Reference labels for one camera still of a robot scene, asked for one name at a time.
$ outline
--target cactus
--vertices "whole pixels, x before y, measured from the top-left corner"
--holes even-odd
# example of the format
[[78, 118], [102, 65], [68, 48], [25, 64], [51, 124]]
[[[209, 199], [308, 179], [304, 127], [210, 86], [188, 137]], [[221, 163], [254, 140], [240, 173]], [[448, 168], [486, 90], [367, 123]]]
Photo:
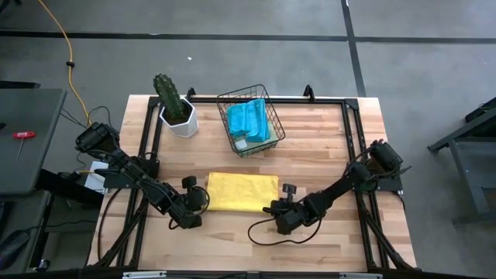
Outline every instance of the cactus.
[[184, 104], [180, 100], [174, 82], [165, 74], [157, 74], [153, 79], [153, 86], [165, 105], [169, 124], [186, 122], [189, 115], [184, 114]]

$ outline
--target folded towel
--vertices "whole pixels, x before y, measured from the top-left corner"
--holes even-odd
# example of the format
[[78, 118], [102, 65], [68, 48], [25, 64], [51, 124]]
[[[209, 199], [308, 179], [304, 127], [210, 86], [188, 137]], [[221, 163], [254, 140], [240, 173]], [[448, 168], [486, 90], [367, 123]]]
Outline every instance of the folded towel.
[[243, 136], [250, 128], [246, 127], [246, 103], [227, 108], [227, 123], [231, 136]]
[[275, 175], [224, 174], [208, 175], [210, 195], [208, 210], [262, 212], [264, 206], [279, 199], [279, 177]]
[[246, 140], [260, 143], [270, 138], [267, 113], [265, 112], [265, 99], [260, 98], [246, 104], [247, 113], [250, 118], [250, 132], [246, 135]]

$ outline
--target white hexagonal pot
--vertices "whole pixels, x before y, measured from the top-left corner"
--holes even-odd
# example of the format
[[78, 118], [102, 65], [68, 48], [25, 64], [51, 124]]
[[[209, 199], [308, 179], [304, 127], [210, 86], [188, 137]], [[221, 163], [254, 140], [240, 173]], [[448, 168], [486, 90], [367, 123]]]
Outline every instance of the white hexagonal pot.
[[181, 98], [181, 101], [185, 105], [189, 105], [189, 107], [191, 108], [191, 114], [189, 115], [189, 119], [187, 120], [187, 122], [172, 126], [169, 125], [169, 123], [167, 123], [167, 120], [165, 120], [165, 118], [163, 117], [165, 112], [165, 107], [162, 108], [162, 110], [160, 111], [160, 119], [162, 119], [162, 122], [167, 127], [169, 127], [169, 129], [172, 131], [174, 135], [189, 138], [198, 131], [198, 118], [196, 117], [195, 107], [185, 98]]

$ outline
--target potted cactus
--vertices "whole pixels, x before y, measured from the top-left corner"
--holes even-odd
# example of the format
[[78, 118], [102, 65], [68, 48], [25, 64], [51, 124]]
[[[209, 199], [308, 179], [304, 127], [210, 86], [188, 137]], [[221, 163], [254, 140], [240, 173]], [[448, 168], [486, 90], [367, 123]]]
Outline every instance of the potted cactus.
[[153, 79], [155, 92], [164, 108], [160, 118], [176, 136], [191, 137], [198, 131], [195, 107], [185, 98], [180, 98], [174, 82], [165, 74], [157, 74]]

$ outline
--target red screwdriver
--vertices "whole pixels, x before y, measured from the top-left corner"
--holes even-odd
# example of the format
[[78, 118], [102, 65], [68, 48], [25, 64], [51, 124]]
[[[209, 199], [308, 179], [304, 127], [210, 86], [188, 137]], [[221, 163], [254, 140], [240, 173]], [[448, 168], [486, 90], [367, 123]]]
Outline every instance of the red screwdriver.
[[21, 150], [22, 150], [22, 145], [24, 144], [24, 139], [31, 139], [35, 136], [36, 136], [36, 134], [34, 132], [17, 132], [17, 133], [12, 134], [12, 137], [14, 139], [21, 139], [21, 146], [19, 146], [19, 151], [17, 152], [17, 159], [15, 159], [16, 162], [19, 160], [19, 156], [21, 155]]

